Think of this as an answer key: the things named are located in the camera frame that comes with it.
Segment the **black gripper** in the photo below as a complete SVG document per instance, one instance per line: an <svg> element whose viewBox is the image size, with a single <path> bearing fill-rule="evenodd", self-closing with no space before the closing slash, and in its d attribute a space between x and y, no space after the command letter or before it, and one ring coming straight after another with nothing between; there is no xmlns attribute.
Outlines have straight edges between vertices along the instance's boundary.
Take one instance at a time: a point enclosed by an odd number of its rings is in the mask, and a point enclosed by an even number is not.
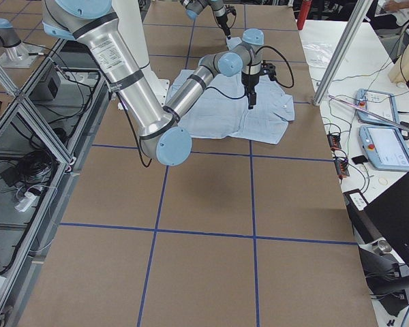
<svg viewBox="0 0 409 327"><path fill-rule="evenodd" d="M228 27L228 17L226 13L226 8L225 7L221 7L219 9L214 8L213 14L217 22L217 25L224 31L226 38L229 40L231 38L231 32Z"/></svg>
<svg viewBox="0 0 409 327"><path fill-rule="evenodd" d="M252 109L252 105L256 105L255 86L259 83L260 64L246 65L241 72L241 82L247 94L248 109Z"/></svg>

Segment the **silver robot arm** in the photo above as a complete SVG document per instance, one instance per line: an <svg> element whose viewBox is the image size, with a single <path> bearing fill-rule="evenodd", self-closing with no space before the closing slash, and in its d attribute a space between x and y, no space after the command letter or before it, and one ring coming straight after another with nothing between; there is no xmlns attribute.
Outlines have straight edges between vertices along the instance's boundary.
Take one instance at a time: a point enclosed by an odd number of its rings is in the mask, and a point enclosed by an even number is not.
<svg viewBox="0 0 409 327"><path fill-rule="evenodd" d="M224 32L227 40L231 39L228 26L230 6L225 5L222 0L180 0L179 3L185 8L185 13L191 20L196 20L207 7L211 8L217 26Z"/></svg>
<svg viewBox="0 0 409 327"><path fill-rule="evenodd" d="M90 50L109 89L139 126L138 148L163 165L182 164L190 155L192 138L178 123L217 75L252 77L243 84L249 104L255 104L264 45L259 29L245 30L234 48L201 58L177 92L164 100L167 88L149 65L137 1L43 1L42 14L46 34Z"/></svg>

